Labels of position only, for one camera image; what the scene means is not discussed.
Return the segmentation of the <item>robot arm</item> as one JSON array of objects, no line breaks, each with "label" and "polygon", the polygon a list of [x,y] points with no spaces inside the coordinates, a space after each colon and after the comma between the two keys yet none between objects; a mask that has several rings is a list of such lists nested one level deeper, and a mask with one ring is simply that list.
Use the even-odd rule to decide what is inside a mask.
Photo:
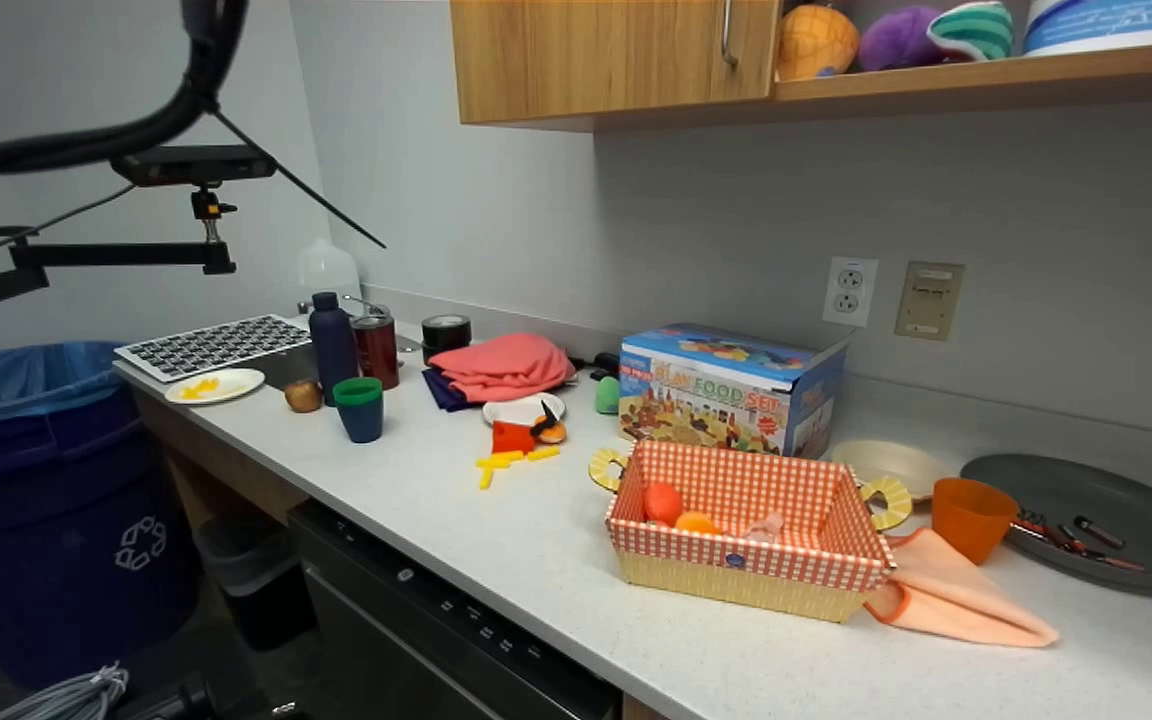
[{"label": "robot arm", "polygon": [[205,113],[220,105],[220,86],[237,60],[244,21],[247,21],[247,0],[180,0],[180,23],[188,37],[188,67],[163,109],[140,120],[103,123],[103,129],[0,141],[0,176],[54,173],[54,169],[74,169],[74,163],[134,154],[134,153],[175,141]]}]

